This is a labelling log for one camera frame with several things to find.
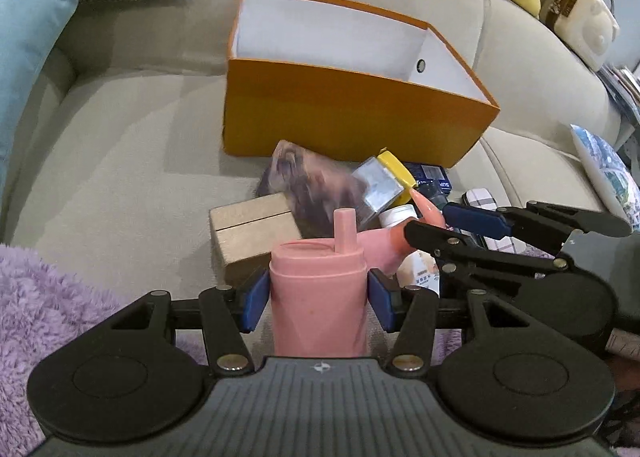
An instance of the cardboard box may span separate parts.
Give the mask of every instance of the cardboard box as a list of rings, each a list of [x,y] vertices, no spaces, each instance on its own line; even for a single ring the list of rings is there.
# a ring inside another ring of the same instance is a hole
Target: cardboard box
[[[241,0],[228,46],[223,144],[282,139],[334,160],[388,148],[450,168],[499,107],[430,24],[350,0]]]
[[[301,238],[283,193],[213,208],[209,226],[213,270],[229,285],[268,267],[274,246]]]

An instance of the logo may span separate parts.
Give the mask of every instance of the logo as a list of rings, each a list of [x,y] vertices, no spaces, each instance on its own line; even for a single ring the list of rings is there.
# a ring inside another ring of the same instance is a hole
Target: logo
[[[324,361],[320,361],[311,368],[315,371],[318,371],[320,374],[324,374],[325,372],[331,370],[331,365],[329,365],[328,363],[324,363]]]

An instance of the pink bottle cap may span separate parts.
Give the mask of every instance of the pink bottle cap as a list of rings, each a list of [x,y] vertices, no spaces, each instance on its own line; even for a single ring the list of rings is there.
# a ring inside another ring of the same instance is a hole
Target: pink bottle cap
[[[364,251],[358,245],[356,212],[334,212],[335,239],[307,239],[281,244],[271,251],[271,271],[279,275],[315,277],[360,271]]]

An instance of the white bottle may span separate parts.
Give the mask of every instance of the white bottle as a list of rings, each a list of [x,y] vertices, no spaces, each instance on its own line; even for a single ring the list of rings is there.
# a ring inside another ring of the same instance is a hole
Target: white bottle
[[[380,214],[380,224],[383,228],[391,228],[409,217],[417,218],[412,204],[396,206]],[[436,261],[424,251],[415,251],[404,259],[396,273],[400,287],[406,285],[420,285],[428,287],[440,295],[440,273]]]

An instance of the beige sofa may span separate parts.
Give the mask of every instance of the beige sofa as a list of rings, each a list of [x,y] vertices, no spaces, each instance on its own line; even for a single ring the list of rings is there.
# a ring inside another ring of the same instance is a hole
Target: beige sofa
[[[601,209],[567,124],[616,144],[603,85],[508,0],[360,0],[433,24],[502,112],[449,176],[500,205]],[[207,211],[250,198],[265,160],[221,151],[225,51],[238,0],[81,7],[20,123],[5,241],[87,283],[195,297],[215,283]]]

